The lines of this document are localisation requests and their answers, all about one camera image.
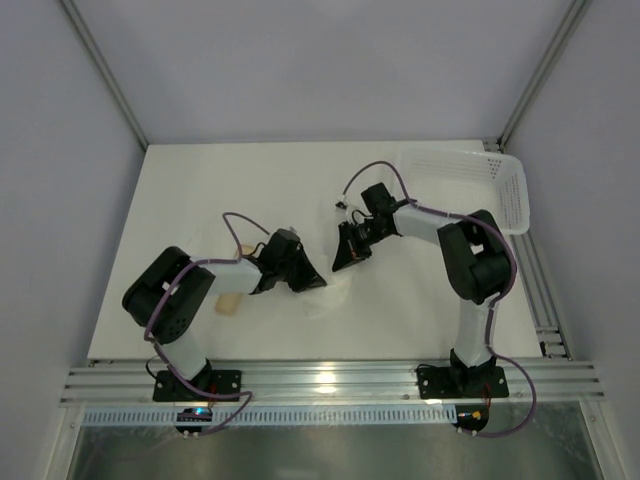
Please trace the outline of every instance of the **black mounting base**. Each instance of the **black mounting base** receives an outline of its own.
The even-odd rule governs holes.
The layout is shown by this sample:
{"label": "black mounting base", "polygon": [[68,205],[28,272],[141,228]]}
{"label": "black mounting base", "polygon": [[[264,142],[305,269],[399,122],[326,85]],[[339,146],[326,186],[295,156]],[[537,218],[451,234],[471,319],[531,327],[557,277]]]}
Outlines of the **black mounting base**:
{"label": "black mounting base", "polygon": [[509,387],[501,367],[493,367],[484,383],[461,388],[451,376],[451,367],[419,365],[416,368],[420,398],[507,398]]}
{"label": "black mounting base", "polygon": [[[240,370],[210,370],[207,372],[205,385],[208,388],[201,388],[204,391],[218,393],[221,395],[230,395],[239,393],[242,388],[242,372]],[[156,384],[153,388],[154,402],[191,402],[191,401],[207,401],[207,398],[201,397],[178,380],[168,370],[158,372]],[[217,402],[237,402],[239,399],[216,400]]]}

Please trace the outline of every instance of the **glass panel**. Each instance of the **glass panel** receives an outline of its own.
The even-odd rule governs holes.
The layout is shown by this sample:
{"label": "glass panel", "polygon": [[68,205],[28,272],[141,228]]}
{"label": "glass panel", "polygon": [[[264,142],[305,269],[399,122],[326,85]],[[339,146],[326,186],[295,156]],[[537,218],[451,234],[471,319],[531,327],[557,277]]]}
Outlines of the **glass panel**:
{"label": "glass panel", "polygon": [[[494,404],[492,430],[516,424],[527,408]],[[496,440],[457,435],[450,425],[238,428],[186,441],[172,428],[83,428],[68,478],[590,480],[602,475],[580,406],[572,403],[540,405],[531,425]]]}

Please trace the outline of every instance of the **white plastic basket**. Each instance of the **white plastic basket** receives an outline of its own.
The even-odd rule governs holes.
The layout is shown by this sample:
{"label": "white plastic basket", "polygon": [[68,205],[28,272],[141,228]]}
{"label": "white plastic basket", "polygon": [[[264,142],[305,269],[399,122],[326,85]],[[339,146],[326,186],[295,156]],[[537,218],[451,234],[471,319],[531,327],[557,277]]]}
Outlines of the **white plastic basket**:
{"label": "white plastic basket", "polygon": [[[529,196],[520,160],[500,153],[411,149],[396,161],[409,193],[422,205],[453,213],[491,212],[506,235],[529,229]],[[393,184],[396,198],[402,191]]]}

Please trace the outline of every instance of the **white wall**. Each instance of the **white wall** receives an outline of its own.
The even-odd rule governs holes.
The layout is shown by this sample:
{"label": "white wall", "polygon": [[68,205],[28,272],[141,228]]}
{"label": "white wall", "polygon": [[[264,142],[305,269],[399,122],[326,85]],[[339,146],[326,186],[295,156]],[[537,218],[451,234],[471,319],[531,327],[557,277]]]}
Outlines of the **white wall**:
{"label": "white wall", "polygon": [[0,476],[33,475],[142,161],[53,0],[0,15]]}
{"label": "white wall", "polygon": [[76,0],[151,143],[496,137],[569,0]]}
{"label": "white wall", "polygon": [[640,3],[593,2],[510,147],[577,356],[640,445]]}

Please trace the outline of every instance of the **cable connector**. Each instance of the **cable connector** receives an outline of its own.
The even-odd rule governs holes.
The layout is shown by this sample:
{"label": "cable connector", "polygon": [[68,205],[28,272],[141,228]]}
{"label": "cable connector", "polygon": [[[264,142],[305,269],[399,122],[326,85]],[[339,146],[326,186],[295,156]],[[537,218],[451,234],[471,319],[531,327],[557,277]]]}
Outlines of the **cable connector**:
{"label": "cable connector", "polygon": [[336,208],[339,208],[340,210],[346,210],[347,209],[347,196],[346,195],[340,195],[340,197],[338,197],[338,202],[336,203]]}

